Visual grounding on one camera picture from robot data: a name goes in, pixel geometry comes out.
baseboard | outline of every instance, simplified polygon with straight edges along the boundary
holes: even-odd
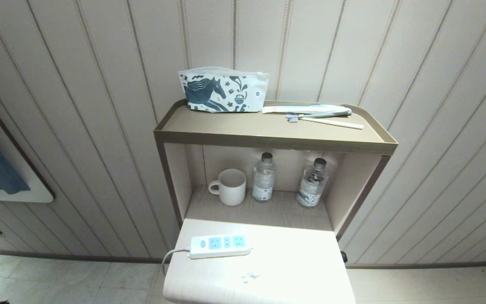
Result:
[[[346,264],[346,269],[428,269],[428,268],[459,268],[483,267],[486,262],[439,263],[439,264]]]
[[[117,256],[87,256],[87,255],[61,255],[46,253],[29,253],[0,250],[2,255],[23,256],[26,258],[53,258],[57,260],[75,260],[75,261],[92,261],[92,262],[123,262],[123,263],[149,263],[160,264],[162,258],[126,258]]]

top shelf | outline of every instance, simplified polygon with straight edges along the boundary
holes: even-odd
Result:
[[[313,103],[266,101],[264,106]],[[156,127],[157,142],[259,147],[293,150],[332,150],[392,155],[397,141],[365,110],[348,104],[348,117],[339,121],[364,125],[363,130],[299,121],[288,123],[282,114],[208,113],[189,110],[186,100],[176,102]]]

tiled floor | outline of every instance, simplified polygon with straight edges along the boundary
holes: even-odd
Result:
[[[486,267],[349,269],[358,304],[486,304]],[[0,301],[11,304],[169,304],[157,264],[0,255]]]

bottle cap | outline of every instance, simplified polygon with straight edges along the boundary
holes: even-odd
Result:
[[[326,167],[326,160],[323,158],[317,158],[314,160],[314,168],[318,171],[322,171]]]
[[[273,161],[273,155],[269,152],[265,152],[262,154],[262,162],[270,163]]]

power cord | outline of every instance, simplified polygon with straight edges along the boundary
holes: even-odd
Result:
[[[171,254],[174,252],[184,252],[184,251],[191,251],[191,247],[187,247],[185,249],[181,250],[170,250],[162,259],[162,263],[160,264],[160,267],[162,268],[162,273],[164,273],[164,276],[166,276],[166,270],[164,270],[164,262],[166,262],[166,258],[168,258]]]

